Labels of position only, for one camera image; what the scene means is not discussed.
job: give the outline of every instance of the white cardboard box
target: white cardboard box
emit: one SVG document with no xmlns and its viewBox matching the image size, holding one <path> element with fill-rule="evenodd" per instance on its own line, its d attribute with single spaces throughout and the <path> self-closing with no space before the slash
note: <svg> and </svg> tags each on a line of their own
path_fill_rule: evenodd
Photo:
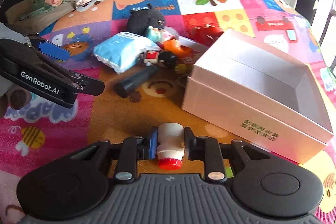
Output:
<svg viewBox="0 0 336 224">
<path fill-rule="evenodd" d="M 309 67 L 233 30 L 194 65 L 182 108 L 301 164 L 334 136 Z"/>
</svg>

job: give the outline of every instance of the small figurine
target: small figurine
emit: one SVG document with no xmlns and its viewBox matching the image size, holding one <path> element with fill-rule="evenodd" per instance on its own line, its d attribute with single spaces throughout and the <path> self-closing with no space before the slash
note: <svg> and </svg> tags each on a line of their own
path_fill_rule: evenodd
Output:
<svg viewBox="0 0 336 224">
<path fill-rule="evenodd" d="M 148 9 L 131 10 L 131 16 L 127 21 L 127 31 L 138 35 L 145 36 L 149 26 L 163 30 L 166 26 L 163 14 L 154 9 L 152 5 L 147 4 Z"/>
<path fill-rule="evenodd" d="M 191 31 L 191 38 L 207 47 L 211 47 L 223 33 L 224 31 L 221 27 L 206 24 L 194 27 Z"/>
<path fill-rule="evenodd" d="M 192 48 L 181 46 L 180 42 L 176 39 L 164 41 L 163 47 L 165 51 L 170 51 L 179 58 L 184 58 L 191 54 Z"/>
<path fill-rule="evenodd" d="M 147 51 L 140 55 L 140 61 L 146 66 L 157 64 L 160 67 L 172 69 L 176 66 L 177 56 L 169 51 Z"/>
<path fill-rule="evenodd" d="M 172 39 L 172 35 L 166 30 L 159 30 L 153 26 L 149 26 L 145 32 L 145 37 L 149 38 L 155 43 L 163 43 L 169 39 Z"/>
</svg>

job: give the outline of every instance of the stuffed animal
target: stuffed animal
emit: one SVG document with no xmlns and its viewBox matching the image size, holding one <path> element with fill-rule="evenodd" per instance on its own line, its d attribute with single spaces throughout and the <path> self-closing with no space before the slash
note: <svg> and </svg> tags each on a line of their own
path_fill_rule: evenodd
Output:
<svg viewBox="0 0 336 224">
<path fill-rule="evenodd" d="M 148 9 L 131 10 L 131 16 L 127 21 L 127 31 L 138 35 L 145 36 L 149 26 L 163 30 L 166 26 L 163 14 L 147 4 Z"/>
<path fill-rule="evenodd" d="M 154 29 L 153 26 L 149 26 L 145 32 L 145 37 L 149 38 L 153 42 L 163 43 L 166 40 L 172 39 L 170 33 L 166 30 Z"/>
</svg>

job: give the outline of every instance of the gray gripper base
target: gray gripper base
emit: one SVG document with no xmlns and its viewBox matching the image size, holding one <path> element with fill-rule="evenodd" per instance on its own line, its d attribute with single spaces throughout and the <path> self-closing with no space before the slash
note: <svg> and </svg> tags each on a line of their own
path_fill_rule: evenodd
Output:
<svg viewBox="0 0 336 224">
<path fill-rule="evenodd" d="M 26 216 L 24 224 L 320 224 L 307 215 L 270 220 L 241 208 L 224 186 L 204 182 L 199 174 L 141 174 L 138 181 L 118 185 L 106 202 L 67 221 Z"/>
</svg>

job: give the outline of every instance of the orange toy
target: orange toy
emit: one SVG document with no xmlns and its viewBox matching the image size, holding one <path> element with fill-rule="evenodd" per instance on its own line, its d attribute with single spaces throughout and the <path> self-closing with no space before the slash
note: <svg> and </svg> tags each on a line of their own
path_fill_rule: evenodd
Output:
<svg viewBox="0 0 336 224">
<path fill-rule="evenodd" d="M 191 54 L 192 50 L 191 48 L 181 46 L 180 42 L 176 39 L 170 39 L 167 41 L 164 41 L 163 48 L 165 51 L 170 51 L 173 54 L 175 54 L 178 58 L 184 58 Z"/>
</svg>

